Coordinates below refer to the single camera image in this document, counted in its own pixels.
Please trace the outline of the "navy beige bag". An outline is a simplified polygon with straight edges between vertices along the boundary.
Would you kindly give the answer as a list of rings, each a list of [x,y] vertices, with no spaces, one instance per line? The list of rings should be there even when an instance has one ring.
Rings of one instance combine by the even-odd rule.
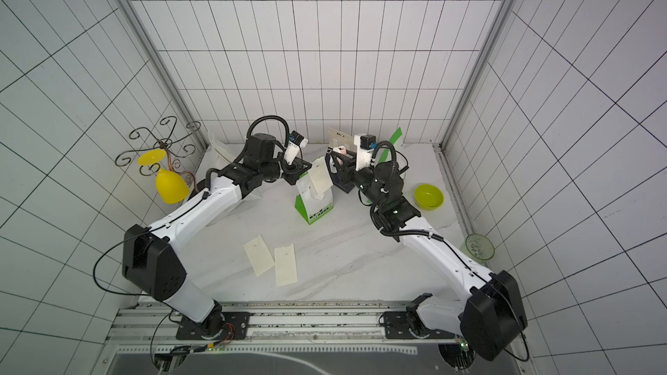
[[[334,130],[333,128],[328,129],[329,144],[327,153],[333,153],[332,149],[335,147],[344,146],[347,150],[347,156],[356,156],[356,153],[352,150],[354,145],[354,138],[351,135],[348,135],[339,130]]]

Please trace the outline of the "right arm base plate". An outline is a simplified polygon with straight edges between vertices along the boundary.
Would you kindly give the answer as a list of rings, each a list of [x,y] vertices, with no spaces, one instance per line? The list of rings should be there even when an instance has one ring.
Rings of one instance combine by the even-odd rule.
[[[415,312],[384,312],[379,324],[388,340],[453,340],[455,335],[428,329]]]

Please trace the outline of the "white paper bag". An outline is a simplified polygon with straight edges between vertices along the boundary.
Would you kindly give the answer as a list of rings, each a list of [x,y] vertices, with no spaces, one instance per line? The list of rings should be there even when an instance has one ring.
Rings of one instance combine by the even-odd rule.
[[[204,152],[203,159],[201,160],[199,167],[196,170],[197,189],[203,190],[208,188],[208,185],[206,184],[206,177],[210,169],[214,168],[216,170],[223,170],[230,163],[232,163],[234,159],[236,159],[236,156],[237,153],[233,152],[227,144],[218,141],[213,135],[211,135],[209,137],[209,146]],[[213,184],[216,189],[240,189],[225,176],[216,176],[215,174],[212,174],[210,179],[211,184]]]

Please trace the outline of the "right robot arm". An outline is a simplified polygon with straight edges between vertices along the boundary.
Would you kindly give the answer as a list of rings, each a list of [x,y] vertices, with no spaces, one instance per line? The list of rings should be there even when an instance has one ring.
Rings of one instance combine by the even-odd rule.
[[[356,158],[356,154],[328,151],[325,160],[334,184],[346,192],[357,189],[379,233],[418,253],[457,295],[454,300],[420,295],[407,311],[412,333],[417,337],[426,331],[459,335],[487,361],[524,338],[528,322],[516,279],[506,271],[492,272],[437,234],[404,196],[397,161],[357,168]]]

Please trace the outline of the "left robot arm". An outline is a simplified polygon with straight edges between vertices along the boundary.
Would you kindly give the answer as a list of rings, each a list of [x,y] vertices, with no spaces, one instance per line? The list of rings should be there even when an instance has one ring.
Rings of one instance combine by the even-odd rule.
[[[235,208],[265,182],[295,185],[312,164],[302,160],[307,138],[291,132],[284,144],[269,134],[250,135],[241,154],[224,168],[211,168],[204,189],[149,227],[128,229],[123,242],[125,279],[198,326],[215,319],[218,303],[196,286],[180,253],[210,222]]]

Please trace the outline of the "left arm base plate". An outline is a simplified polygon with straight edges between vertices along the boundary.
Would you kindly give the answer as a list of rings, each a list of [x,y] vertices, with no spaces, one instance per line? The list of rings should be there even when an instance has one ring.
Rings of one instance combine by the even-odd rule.
[[[248,333],[249,312],[213,312],[202,323],[182,317],[178,324],[177,340],[245,340]]]

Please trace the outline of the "pink stapler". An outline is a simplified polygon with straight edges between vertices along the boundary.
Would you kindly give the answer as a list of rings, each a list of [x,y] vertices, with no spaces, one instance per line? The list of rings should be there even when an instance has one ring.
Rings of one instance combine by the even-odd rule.
[[[336,153],[336,154],[340,154],[340,155],[342,155],[342,156],[346,156],[346,155],[347,155],[347,150],[346,150],[346,148],[345,148],[344,146],[335,147],[335,148],[332,149],[332,152],[333,152],[333,153]]]

